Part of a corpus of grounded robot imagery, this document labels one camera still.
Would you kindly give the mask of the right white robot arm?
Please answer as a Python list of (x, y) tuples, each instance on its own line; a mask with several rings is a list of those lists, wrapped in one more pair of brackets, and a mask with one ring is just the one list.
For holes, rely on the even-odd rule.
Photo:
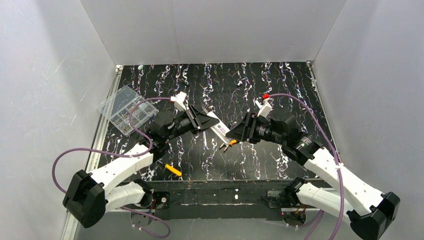
[(335, 217), (341, 216), (363, 240), (380, 239), (396, 218), (401, 200), (394, 192), (383, 193), (336, 163), (322, 143), (299, 129), (292, 115), (266, 119), (247, 112), (226, 136), (251, 144), (261, 140), (279, 144), (287, 157), (315, 172), (338, 191), (338, 194), (328, 192), (297, 177), (279, 194), (284, 204), (310, 205)]

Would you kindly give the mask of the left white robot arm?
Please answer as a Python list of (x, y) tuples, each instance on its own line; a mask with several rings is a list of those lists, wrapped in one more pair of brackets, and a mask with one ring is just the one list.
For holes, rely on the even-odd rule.
[(168, 142), (187, 132), (196, 135), (219, 124), (212, 113), (204, 113), (190, 105), (177, 114), (159, 112), (151, 123), (147, 136), (152, 140), (134, 145), (126, 154), (90, 172), (79, 170), (69, 184), (63, 206), (84, 227), (95, 225), (105, 213), (131, 204), (141, 204), (149, 188), (141, 181), (122, 185), (132, 174), (161, 159), (169, 149)]

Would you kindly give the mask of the white remote control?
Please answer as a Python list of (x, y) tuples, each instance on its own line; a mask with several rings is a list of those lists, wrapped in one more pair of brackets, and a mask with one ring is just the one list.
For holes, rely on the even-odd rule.
[(218, 123), (211, 127), (212, 131), (222, 140), (225, 146), (228, 146), (231, 140), (226, 136), (230, 129), (215, 115), (214, 112), (210, 111), (207, 116), (218, 119)]

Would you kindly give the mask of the yellow black pliers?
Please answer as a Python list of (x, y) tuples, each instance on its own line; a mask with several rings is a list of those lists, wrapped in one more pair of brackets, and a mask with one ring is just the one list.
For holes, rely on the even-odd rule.
[(219, 147), (219, 150), (223, 150), (223, 152), (225, 153), (230, 147), (232, 147), (233, 145), (236, 145), (238, 143), (237, 140), (231, 140), (228, 143), (222, 143)]

